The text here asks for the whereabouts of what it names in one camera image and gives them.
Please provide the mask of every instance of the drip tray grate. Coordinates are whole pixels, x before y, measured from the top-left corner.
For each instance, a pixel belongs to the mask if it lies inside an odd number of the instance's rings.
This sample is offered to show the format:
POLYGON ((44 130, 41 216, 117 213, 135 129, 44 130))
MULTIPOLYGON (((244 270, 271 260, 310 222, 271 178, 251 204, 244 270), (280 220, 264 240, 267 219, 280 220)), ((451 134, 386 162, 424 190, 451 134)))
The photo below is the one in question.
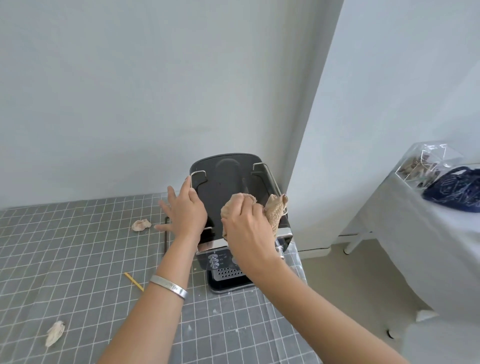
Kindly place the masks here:
POLYGON ((232 269, 232 268, 221 268, 221 269, 214 269, 212 270, 212 277, 214 280, 226 280, 234 277, 241 277, 244 276, 241 270, 232 269))

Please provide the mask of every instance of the silver bangle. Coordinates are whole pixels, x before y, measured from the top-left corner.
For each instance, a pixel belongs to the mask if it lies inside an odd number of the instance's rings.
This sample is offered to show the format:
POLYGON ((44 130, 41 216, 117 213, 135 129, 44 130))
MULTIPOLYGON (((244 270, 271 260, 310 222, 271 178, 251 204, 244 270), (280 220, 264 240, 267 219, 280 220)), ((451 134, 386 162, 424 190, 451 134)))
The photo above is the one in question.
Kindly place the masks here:
POLYGON ((188 296, 188 292, 184 290, 182 287, 160 276, 152 276, 150 278, 150 282, 158 284, 159 286, 162 286, 163 288, 166 288, 167 290, 172 291, 173 293, 176 293, 183 299, 187 298, 188 296))

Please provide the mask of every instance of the clear acrylic box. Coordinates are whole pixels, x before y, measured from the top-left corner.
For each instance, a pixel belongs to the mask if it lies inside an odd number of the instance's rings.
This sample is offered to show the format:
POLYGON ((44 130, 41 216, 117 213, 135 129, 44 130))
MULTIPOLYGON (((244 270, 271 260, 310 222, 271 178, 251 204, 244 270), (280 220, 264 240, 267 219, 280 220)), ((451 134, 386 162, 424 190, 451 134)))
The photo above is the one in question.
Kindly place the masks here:
POLYGON ((462 160, 463 155, 447 143, 416 143, 405 154, 395 173, 410 188, 423 190, 462 160))

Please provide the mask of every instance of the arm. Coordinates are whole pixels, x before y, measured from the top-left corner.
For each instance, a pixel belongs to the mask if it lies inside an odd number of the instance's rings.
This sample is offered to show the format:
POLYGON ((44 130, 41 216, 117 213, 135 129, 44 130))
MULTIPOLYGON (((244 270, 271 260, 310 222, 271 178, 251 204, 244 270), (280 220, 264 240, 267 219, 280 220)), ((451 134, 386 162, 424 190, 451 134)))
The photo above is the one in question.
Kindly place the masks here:
POLYGON ((240 268, 324 363, 407 363, 395 350, 304 284, 278 257, 272 229, 261 205, 253 205, 251 199, 239 194, 232 202, 230 216, 222 222, 240 268))
MULTIPOLYGON (((156 225, 160 231, 172 231, 175 240, 163 257, 156 274, 187 289, 188 276, 207 213, 188 177, 178 197, 168 187, 171 209, 160 205, 172 224, 156 225)), ((177 330, 183 299, 177 294, 149 283, 98 364, 167 363, 177 330)))

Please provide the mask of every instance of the forearm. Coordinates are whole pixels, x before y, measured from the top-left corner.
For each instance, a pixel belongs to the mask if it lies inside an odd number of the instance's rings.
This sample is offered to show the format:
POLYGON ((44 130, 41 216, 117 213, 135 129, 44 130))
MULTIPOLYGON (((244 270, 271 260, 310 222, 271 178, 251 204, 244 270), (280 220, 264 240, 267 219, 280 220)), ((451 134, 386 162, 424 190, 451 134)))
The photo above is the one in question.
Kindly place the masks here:
MULTIPOLYGON (((187 289, 195 244, 175 239, 156 274, 187 289)), ((149 283, 98 364, 167 363, 183 299, 149 283)))
POLYGON ((304 284, 284 263, 255 284, 325 364, 405 364, 383 341, 304 284))

